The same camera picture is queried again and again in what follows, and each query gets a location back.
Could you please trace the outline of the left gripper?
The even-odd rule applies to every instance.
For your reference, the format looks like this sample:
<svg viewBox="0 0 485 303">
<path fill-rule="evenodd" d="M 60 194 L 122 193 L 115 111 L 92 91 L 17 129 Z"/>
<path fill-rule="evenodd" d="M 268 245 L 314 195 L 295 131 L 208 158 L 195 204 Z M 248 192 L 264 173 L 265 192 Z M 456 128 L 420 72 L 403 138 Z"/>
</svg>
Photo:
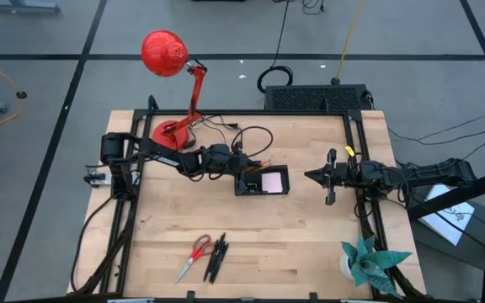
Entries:
<svg viewBox="0 0 485 303">
<path fill-rule="evenodd" d="M 253 160 L 243 153 L 231 153 L 225 144 L 214 144 L 204 149 L 202 162 L 205 172 L 213 174 L 237 174 L 249 166 L 258 167 L 250 167 L 245 173 L 264 169 L 262 161 Z"/>
</svg>

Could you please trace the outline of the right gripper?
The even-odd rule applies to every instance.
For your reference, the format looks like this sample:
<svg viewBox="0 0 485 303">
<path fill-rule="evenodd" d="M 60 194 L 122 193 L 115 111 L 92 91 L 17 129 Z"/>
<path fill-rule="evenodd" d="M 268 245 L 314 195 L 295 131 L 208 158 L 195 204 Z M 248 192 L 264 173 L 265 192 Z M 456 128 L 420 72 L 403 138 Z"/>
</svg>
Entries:
<svg viewBox="0 0 485 303">
<path fill-rule="evenodd" d="M 337 151 L 330 149 L 325 167 L 304 172 L 306 177 L 328 190 L 325 204 L 333 205 L 336 201 L 335 186 L 342 186 L 347 180 L 348 165 L 346 162 L 336 162 Z"/>
</svg>

